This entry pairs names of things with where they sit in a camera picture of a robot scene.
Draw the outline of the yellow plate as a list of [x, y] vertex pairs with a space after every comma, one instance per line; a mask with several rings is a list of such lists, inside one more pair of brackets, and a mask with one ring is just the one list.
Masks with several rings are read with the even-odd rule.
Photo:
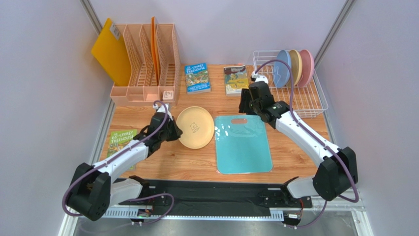
[[292, 83], [291, 80], [289, 80], [287, 87], [296, 86], [298, 82], [300, 81], [301, 75], [302, 75], [302, 58], [297, 50], [290, 50], [289, 51], [291, 62], [292, 62], [292, 75], [294, 78], [294, 82]]
[[214, 121], [211, 114], [199, 106], [184, 109], [178, 116], [177, 126], [183, 132], [179, 141], [190, 149], [205, 147], [214, 135]]

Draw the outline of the blue plate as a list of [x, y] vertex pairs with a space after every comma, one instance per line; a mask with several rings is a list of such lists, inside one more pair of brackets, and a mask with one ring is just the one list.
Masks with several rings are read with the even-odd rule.
[[[278, 53], [276, 59], [282, 60], [285, 63], [287, 63], [289, 67], [292, 67], [291, 56], [288, 51], [281, 50]], [[290, 74], [291, 73], [285, 64], [277, 61], [274, 63], [273, 82], [277, 88], [281, 88], [288, 83], [290, 79]]]

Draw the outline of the pink plate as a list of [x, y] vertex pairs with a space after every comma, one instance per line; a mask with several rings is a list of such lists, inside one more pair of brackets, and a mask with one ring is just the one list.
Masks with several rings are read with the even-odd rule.
[[303, 49], [299, 53], [302, 59], [302, 73], [297, 86], [301, 88], [308, 85], [313, 78], [314, 58], [307, 49]]

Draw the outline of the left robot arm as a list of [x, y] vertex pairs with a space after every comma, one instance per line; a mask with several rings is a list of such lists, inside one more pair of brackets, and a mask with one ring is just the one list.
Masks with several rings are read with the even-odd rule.
[[144, 180], [134, 176], [118, 182], [130, 167], [158, 151], [163, 142], [178, 140], [182, 131], [170, 112], [157, 111], [150, 124], [120, 151], [93, 165], [80, 164], [66, 190], [62, 208], [68, 215], [100, 219], [109, 207], [138, 198]]

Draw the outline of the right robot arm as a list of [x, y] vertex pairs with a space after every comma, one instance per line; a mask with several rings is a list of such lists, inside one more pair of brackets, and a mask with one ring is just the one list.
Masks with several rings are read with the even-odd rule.
[[257, 115], [263, 122], [297, 144], [317, 167], [315, 175], [295, 177], [284, 183], [286, 196], [299, 199], [320, 196], [326, 201], [341, 197], [358, 182], [356, 154], [339, 148], [310, 128], [284, 101], [275, 101], [265, 82], [241, 91], [239, 112]]

